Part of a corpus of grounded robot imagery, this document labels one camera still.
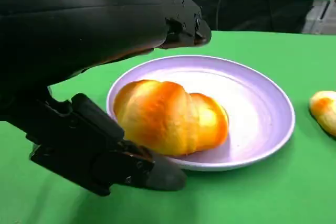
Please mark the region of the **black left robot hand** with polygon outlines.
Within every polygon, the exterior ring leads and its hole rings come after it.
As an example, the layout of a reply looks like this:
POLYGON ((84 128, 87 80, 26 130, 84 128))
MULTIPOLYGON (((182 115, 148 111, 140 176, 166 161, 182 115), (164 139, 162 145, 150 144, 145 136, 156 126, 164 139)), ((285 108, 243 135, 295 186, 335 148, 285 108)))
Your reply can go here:
POLYGON ((1 120, 26 133, 32 162, 99 196, 113 184, 180 190, 186 176, 175 164, 125 141, 86 95, 59 102, 49 87, 211 36, 192 0, 1 0, 1 120))

